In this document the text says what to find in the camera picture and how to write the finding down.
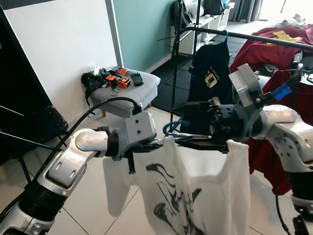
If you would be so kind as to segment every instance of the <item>black graphic print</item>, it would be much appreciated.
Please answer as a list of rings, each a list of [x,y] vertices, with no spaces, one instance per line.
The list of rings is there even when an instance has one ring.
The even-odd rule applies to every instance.
[[[191,205],[196,200],[197,196],[201,193],[201,188],[196,189],[192,192],[192,200],[188,198],[188,195],[185,195],[184,192],[177,192],[176,185],[174,182],[174,176],[170,175],[164,166],[161,164],[150,164],[146,166],[147,171],[152,171],[160,174],[165,182],[158,182],[157,186],[164,197],[164,201],[158,203],[154,208],[154,215],[160,220],[168,224],[173,232],[177,235],[180,235],[179,232],[174,228],[173,224],[170,221],[175,220],[176,216],[179,216],[179,213],[185,213],[187,224],[183,226],[185,235],[205,235],[199,228],[197,228],[192,218],[190,217],[189,211],[193,212]]]

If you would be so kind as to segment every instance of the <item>curtain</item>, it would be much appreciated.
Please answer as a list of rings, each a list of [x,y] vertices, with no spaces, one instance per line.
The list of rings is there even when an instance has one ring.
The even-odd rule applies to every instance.
[[[230,11],[229,21],[245,20],[246,23],[259,20],[263,0],[232,0],[235,7]]]

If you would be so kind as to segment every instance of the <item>wooden leg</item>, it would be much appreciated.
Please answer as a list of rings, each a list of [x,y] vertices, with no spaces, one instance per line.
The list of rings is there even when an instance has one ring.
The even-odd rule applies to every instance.
[[[107,113],[106,113],[106,111],[104,111],[104,110],[101,110],[101,112],[102,112],[102,117],[106,117],[106,116],[107,116]]]

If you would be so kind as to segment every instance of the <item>teal wall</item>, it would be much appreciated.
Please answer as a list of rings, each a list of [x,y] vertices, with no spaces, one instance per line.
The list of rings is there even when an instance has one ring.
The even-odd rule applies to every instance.
[[[124,67],[145,71],[169,55],[173,0],[113,0]]]

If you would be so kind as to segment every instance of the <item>white wall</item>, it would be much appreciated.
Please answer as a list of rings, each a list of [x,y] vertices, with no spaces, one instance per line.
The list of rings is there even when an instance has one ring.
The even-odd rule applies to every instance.
[[[55,0],[5,14],[52,104],[69,122],[88,106],[80,82],[97,63],[116,64],[104,0]]]

